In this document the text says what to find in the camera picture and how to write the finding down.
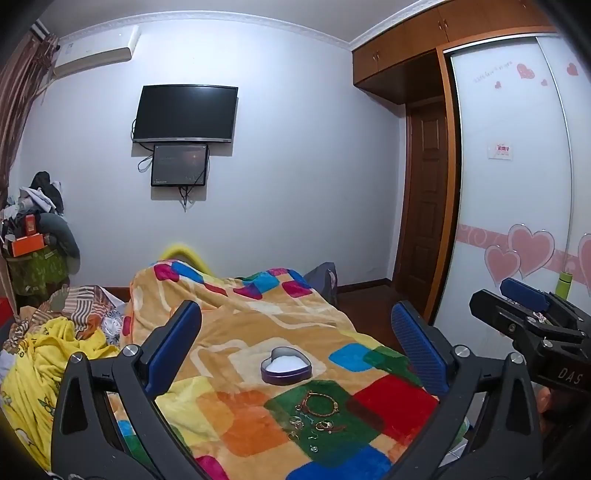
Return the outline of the green bottle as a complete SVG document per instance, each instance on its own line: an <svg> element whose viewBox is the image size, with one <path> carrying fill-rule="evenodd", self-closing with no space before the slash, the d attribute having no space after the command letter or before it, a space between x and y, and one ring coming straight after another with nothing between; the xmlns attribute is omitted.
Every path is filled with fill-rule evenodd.
<svg viewBox="0 0 591 480"><path fill-rule="evenodd" d="M572 285L573 275L569 272L561 272L558 277L555 295L563 300L567 300Z"/></svg>

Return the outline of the yellow cartoon bed sheet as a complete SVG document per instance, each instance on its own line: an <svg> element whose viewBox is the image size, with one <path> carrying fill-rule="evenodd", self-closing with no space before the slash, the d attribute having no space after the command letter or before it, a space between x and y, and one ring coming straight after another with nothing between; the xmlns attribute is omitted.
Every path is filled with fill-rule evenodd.
<svg viewBox="0 0 591 480"><path fill-rule="evenodd" d="M74 323L58 317L19 343L15 362L1 386L3 413L27 452L46 471L51 469L51 437L61 381L69 357L82 352L90 360L118 354L101 330L76 337Z"/></svg>

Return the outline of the brown wooden door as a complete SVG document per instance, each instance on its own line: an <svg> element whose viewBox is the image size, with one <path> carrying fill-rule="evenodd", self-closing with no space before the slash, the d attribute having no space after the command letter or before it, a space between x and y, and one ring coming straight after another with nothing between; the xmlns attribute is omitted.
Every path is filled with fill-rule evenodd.
<svg viewBox="0 0 591 480"><path fill-rule="evenodd" d="M407 109L407 162L394 289L422 313L434 283L448 177L445 103L430 99Z"/></svg>

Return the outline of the striped patterned cloth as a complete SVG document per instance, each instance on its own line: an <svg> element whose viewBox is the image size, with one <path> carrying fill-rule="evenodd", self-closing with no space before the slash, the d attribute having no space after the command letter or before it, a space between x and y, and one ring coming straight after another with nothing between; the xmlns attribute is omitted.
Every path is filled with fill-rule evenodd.
<svg viewBox="0 0 591 480"><path fill-rule="evenodd" d="M20 309L10 326L3 349L14 354L27 333L36 333L49 320L65 317L74 324L77 339L100 329L107 343L118 345L123 328L125 303L101 286L64 286L38 307Z"/></svg>

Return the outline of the white heart-decorated wardrobe door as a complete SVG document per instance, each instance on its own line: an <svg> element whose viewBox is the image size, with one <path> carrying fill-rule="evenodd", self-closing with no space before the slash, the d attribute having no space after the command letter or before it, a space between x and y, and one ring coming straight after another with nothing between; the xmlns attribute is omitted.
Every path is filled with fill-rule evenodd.
<svg viewBox="0 0 591 480"><path fill-rule="evenodd" d="M554 34L448 52L460 125L456 242L437 327L453 344L504 357L511 342L470 312L472 295L515 278L547 292L573 275L590 306L590 73ZM490 143L513 159L491 160Z"/></svg>

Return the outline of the pile of clothes and boxes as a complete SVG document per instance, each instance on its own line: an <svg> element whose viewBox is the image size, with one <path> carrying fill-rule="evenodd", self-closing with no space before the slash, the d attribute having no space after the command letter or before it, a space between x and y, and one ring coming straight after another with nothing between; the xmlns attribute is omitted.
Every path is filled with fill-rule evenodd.
<svg viewBox="0 0 591 480"><path fill-rule="evenodd" d="M16 196L1 196L1 257L18 307L37 307L70 283L80 249L61 185L48 172L37 172Z"/></svg>

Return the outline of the colourful patchwork fleece blanket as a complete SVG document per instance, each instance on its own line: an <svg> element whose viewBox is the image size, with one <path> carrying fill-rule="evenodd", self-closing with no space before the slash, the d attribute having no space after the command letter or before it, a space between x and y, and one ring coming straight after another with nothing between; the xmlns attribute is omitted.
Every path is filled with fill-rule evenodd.
<svg viewBox="0 0 591 480"><path fill-rule="evenodd" d="M131 282L122 344L185 301L200 331L155 403L214 479L381 479L437 407L404 355L290 269L218 279L155 263Z"/></svg>

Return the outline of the grey bag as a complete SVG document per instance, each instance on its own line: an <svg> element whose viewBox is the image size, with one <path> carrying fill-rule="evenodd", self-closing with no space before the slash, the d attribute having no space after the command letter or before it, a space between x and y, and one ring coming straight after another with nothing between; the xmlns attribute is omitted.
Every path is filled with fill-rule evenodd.
<svg viewBox="0 0 591 480"><path fill-rule="evenodd" d="M332 306L338 304L338 273L334 262L324 262L307 274L304 280Z"/></svg>

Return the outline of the yellow pillow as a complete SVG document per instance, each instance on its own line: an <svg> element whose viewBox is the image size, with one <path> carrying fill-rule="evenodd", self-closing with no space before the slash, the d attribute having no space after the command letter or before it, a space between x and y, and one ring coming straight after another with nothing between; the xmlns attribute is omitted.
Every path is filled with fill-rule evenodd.
<svg viewBox="0 0 591 480"><path fill-rule="evenodd" d="M204 272L207 275L213 274L211 268L207 266L197 252L183 243L174 243L166 247L160 254L159 260L181 260L200 272Z"/></svg>

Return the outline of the purple heart-shaped tin box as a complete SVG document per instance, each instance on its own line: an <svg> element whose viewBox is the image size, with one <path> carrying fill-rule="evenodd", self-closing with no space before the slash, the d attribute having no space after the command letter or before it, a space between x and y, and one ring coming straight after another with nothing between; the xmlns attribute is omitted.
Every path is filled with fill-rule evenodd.
<svg viewBox="0 0 591 480"><path fill-rule="evenodd" d="M288 386L311 379L312 364L304 353L287 346L275 347L260 363L260 376L266 384Z"/></svg>

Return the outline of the wooden overhead cabinet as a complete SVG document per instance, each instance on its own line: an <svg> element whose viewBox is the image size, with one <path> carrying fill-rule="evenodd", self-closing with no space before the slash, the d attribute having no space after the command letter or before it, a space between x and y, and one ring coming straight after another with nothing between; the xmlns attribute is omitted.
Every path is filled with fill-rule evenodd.
<svg viewBox="0 0 591 480"><path fill-rule="evenodd" d="M403 21L353 50L353 84L394 104L444 94L437 49L511 30L552 32L533 1L448 1Z"/></svg>

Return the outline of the brown striped curtain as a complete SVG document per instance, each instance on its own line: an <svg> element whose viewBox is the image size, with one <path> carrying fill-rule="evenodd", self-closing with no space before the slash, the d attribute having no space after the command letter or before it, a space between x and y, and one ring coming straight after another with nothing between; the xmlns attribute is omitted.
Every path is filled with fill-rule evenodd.
<svg viewBox="0 0 591 480"><path fill-rule="evenodd" d="M8 198L10 171L34 99L49 73L58 46L55 34L40 40L27 33L1 70L1 206Z"/></svg>

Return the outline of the red white wall label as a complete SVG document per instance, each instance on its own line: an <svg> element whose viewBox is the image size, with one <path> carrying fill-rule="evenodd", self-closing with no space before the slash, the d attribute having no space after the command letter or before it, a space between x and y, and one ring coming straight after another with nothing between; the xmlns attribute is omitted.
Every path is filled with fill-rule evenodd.
<svg viewBox="0 0 591 480"><path fill-rule="evenodd" d="M487 157L491 160L511 161L513 159L513 148L508 143L490 143L487 146Z"/></svg>

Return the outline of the small black wall monitor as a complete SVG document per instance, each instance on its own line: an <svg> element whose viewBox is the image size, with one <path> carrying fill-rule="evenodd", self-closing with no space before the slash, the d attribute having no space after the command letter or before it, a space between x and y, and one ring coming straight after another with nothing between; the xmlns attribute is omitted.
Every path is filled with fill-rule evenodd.
<svg viewBox="0 0 591 480"><path fill-rule="evenodd" d="M151 186L204 186L207 167L208 146L205 144L156 144L151 164Z"/></svg>

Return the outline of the white wall air conditioner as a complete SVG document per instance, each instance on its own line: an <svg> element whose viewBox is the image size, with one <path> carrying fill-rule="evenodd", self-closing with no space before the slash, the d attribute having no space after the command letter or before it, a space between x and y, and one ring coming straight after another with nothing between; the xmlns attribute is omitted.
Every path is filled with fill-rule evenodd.
<svg viewBox="0 0 591 480"><path fill-rule="evenodd" d="M89 69L130 61L140 38L138 25L103 31L63 43L54 76L63 78Z"/></svg>

